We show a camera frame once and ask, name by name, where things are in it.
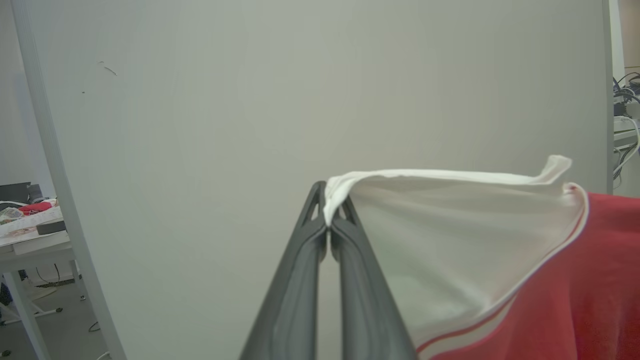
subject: red garment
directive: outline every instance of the red garment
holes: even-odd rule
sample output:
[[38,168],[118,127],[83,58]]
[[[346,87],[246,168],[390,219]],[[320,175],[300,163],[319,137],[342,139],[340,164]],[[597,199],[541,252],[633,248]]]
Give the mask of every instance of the red garment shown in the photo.
[[24,216],[37,214],[47,209],[51,209],[51,203],[46,201],[39,202],[38,204],[31,204],[31,205],[18,208],[18,210],[20,210],[24,214]]
[[529,278],[489,336],[432,359],[640,359],[640,199],[589,194],[589,207],[580,236]]

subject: white fabric edge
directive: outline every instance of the white fabric edge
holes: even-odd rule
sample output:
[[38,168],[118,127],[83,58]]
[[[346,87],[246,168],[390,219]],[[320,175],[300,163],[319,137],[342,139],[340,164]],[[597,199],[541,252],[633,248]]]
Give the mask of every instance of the white fabric edge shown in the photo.
[[[456,329],[449,329],[448,331],[445,332],[445,334],[450,334],[456,331],[460,331],[463,329],[468,329],[469,327],[474,326],[477,323],[480,323],[482,321],[484,321],[485,319],[493,316],[495,314],[496,311],[498,311],[505,303],[509,302],[510,300],[514,299],[516,297],[516,294],[518,292],[518,290],[525,284],[525,282],[527,282],[529,280],[529,278],[531,278],[531,276],[533,276],[533,274],[535,274],[545,263],[547,263],[547,261],[549,259],[551,259],[552,257],[554,257],[556,254],[558,254],[559,252],[561,252],[562,250],[564,250],[567,246],[571,245],[581,234],[582,231],[584,230],[584,227],[586,226],[587,223],[587,219],[589,218],[589,195],[587,193],[587,191],[585,191],[585,189],[583,189],[581,186],[579,186],[578,184],[575,183],[567,183],[566,188],[575,188],[581,195],[582,195],[582,200],[583,200],[583,206],[584,209],[582,211],[582,213],[580,214],[580,218],[577,222],[577,225],[575,227],[575,230],[572,232],[572,234],[569,236],[569,238],[567,238],[564,243],[562,243],[561,245],[559,245],[556,249],[554,249],[552,252],[550,252],[549,254],[547,254],[534,268],[531,269],[531,271],[529,271],[527,273],[527,275],[525,275],[517,284],[515,284],[515,286],[513,286],[513,288],[511,289],[511,291],[509,291],[508,293],[506,293],[498,302],[495,303],[495,305],[491,308],[491,309],[487,309],[486,311],[483,312],[483,315],[481,318],[473,318],[470,319],[469,321],[467,321],[465,324],[457,327]],[[489,334],[491,334],[493,332],[493,330],[497,329],[498,326],[500,326],[500,324],[502,323],[502,321],[499,322],[493,322],[490,321],[489,323],[485,324],[484,326],[481,326],[480,328],[470,332],[470,333],[466,333],[460,336],[455,336],[452,338],[445,338],[441,341],[447,341],[447,344],[444,345],[442,348],[440,348],[439,346],[436,346],[437,344],[440,343],[440,341],[437,341],[433,344],[431,344],[430,346],[428,346],[427,348],[425,348],[421,353],[420,353],[420,358],[421,359],[429,359],[433,356],[442,354],[444,352],[448,352],[451,350],[455,350],[457,348],[463,348],[463,347],[467,347],[469,345],[472,345],[473,343],[477,342],[477,341],[481,341],[482,339],[484,339],[484,337],[488,336]],[[476,333],[476,336],[471,336],[469,334],[471,333]],[[435,338],[437,336],[430,336],[428,338],[423,338],[420,341],[417,342],[418,347],[421,346],[422,344],[430,341],[431,339]],[[434,350],[428,350],[431,347],[435,347],[436,349],[442,349],[442,351],[434,351]]]
[[454,170],[420,170],[420,169],[396,169],[378,171],[355,171],[341,176],[331,177],[327,181],[324,191],[326,199],[323,213],[327,226],[331,226],[333,215],[349,195],[351,189],[358,182],[369,177],[423,177],[425,179],[440,179],[470,183],[504,184],[539,186],[549,185],[556,181],[571,167],[572,161],[562,155],[551,155],[540,175],[531,177],[514,174],[494,172],[465,172]]

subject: table leg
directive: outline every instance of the table leg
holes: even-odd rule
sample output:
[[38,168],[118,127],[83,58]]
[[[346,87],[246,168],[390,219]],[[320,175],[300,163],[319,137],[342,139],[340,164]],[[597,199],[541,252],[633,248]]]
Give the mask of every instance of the table leg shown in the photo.
[[9,291],[11,292],[11,297],[15,303],[15,307],[18,309],[18,315],[20,315],[20,319],[22,319],[24,329],[27,331],[29,340],[31,340],[33,350],[35,350],[36,355],[38,356],[38,360],[51,360],[51,356],[49,356],[49,351],[47,351],[47,345],[44,343],[36,318],[33,316],[33,310],[29,304],[29,298],[24,292],[20,275],[17,271],[7,272],[4,273],[4,279],[7,287],[9,287]]
[[80,275],[78,274],[78,268],[76,267],[76,261],[69,261],[69,266],[71,266],[71,273],[74,274],[74,280],[76,282],[76,286],[78,290],[80,290],[80,301],[84,301],[86,299],[86,289],[84,288],[82,282],[80,281]]

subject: white cloth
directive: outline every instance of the white cloth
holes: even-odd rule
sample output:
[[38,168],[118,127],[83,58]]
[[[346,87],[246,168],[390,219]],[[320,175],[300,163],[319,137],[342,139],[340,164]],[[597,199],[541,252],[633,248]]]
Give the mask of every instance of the white cloth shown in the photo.
[[581,187],[563,183],[570,166],[570,159],[551,156],[536,177],[350,172],[329,179],[323,211],[330,225],[351,196],[405,324],[420,343],[494,314],[577,237],[588,200]]

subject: red cloth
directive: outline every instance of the red cloth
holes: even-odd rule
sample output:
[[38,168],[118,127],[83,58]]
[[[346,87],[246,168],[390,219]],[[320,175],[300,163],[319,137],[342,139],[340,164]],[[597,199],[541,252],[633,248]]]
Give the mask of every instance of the red cloth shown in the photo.
[[589,194],[580,236],[485,339],[434,360],[640,359],[640,199]]
[[39,202],[38,204],[31,204],[18,208],[18,210],[20,210],[25,216],[37,214],[47,209],[51,209],[51,203],[44,201]]

